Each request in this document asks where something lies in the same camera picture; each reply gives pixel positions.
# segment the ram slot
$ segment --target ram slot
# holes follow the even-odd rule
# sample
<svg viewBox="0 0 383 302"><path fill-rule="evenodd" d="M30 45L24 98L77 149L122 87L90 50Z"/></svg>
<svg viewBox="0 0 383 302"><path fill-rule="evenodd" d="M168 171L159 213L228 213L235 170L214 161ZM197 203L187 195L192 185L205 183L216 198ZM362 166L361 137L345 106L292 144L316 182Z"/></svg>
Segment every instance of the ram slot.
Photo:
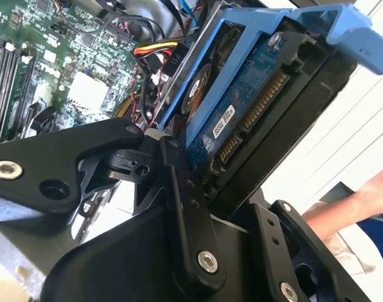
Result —
<svg viewBox="0 0 383 302"><path fill-rule="evenodd" d="M0 133L6 118L6 110L9 105L11 88L16 75L20 56L15 52L3 49L0 65Z"/></svg>

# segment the hand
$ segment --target hand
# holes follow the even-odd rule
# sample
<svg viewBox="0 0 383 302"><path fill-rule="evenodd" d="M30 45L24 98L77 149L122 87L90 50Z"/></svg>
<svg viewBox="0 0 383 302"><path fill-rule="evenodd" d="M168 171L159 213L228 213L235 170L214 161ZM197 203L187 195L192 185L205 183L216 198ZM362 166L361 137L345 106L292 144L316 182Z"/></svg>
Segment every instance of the hand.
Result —
<svg viewBox="0 0 383 302"><path fill-rule="evenodd" d="M367 181L353 196L369 216L383 213L383 170Z"/></svg>

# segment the person's arm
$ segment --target person's arm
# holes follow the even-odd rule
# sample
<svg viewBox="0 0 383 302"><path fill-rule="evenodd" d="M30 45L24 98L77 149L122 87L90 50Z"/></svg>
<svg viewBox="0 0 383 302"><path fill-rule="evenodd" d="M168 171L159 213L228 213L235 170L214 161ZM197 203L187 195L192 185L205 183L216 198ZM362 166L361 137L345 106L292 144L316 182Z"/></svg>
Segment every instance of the person's arm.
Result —
<svg viewBox="0 0 383 302"><path fill-rule="evenodd" d="M342 228L383 213L383 171L346 199L325 204L302 215L323 241Z"/></svg>

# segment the motherboard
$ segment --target motherboard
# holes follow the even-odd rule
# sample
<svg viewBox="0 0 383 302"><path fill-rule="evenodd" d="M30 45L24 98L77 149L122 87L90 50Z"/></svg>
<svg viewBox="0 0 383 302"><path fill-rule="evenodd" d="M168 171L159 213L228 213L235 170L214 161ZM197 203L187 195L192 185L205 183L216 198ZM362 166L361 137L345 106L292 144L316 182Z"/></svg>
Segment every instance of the motherboard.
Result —
<svg viewBox="0 0 383 302"><path fill-rule="evenodd" d="M0 142L49 107L57 130L111 117L140 81L136 44L72 2L0 0Z"/></svg>

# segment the hard drive label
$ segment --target hard drive label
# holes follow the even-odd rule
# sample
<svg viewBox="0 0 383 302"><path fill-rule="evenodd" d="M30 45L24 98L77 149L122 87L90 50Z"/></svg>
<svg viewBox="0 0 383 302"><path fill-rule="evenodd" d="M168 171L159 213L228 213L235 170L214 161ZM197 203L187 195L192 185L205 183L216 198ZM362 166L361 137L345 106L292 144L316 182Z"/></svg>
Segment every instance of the hard drive label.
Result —
<svg viewBox="0 0 383 302"><path fill-rule="evenodd" d="M218 121L218 123L212 130L212 133L214 134L215 139L221 134L221 132L223 131L225 126L228 124L228 122L231 120L231 118L234 116L234 114L235 114L235 109L232 105L230 105L228 109L225 111L224 115L222 115L222 118Z"/></svg>

